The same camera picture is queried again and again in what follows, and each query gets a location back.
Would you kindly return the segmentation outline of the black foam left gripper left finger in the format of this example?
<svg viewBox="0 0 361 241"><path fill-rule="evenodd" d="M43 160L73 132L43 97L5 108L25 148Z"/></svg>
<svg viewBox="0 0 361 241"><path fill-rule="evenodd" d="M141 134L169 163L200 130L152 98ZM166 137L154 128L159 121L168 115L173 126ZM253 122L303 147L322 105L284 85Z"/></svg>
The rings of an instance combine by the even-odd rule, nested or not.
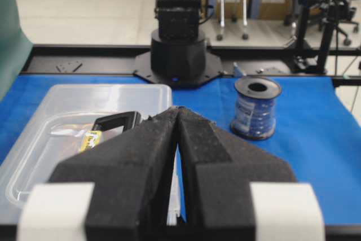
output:
<svg viewBox="0 0 361 241"><path fill-rule="evenodd" d="M166 224L178 109L57 164L36 185L17 240L141 240Z"/></svg>

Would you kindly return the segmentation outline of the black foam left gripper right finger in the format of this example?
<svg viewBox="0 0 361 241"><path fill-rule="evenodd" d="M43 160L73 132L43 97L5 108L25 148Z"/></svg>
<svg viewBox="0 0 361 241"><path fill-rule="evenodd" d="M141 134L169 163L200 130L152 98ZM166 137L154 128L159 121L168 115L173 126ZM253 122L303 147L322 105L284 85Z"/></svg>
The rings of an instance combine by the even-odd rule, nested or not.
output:
<svg viewBox="0 0 361 241"><path fill-rule="evenodd" d="M324 240L314 190L286 161L184 107L177 127L187 219L202 240Z"/></svg>

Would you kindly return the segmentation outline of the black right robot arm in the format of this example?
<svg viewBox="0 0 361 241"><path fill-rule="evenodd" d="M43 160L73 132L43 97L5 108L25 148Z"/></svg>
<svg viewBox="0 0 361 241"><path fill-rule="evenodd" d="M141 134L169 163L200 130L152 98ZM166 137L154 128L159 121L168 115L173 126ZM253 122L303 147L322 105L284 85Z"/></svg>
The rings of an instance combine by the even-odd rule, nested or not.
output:
<svg viewBox="0 0 361 241"><path fill-rule="evenodd" d="M201 0L156 0L158 28L138 75L198 86L220 60L205 48ZM289 164L186 108L176 109L187 220L203 240L324 240L312 186Z"/></svg>

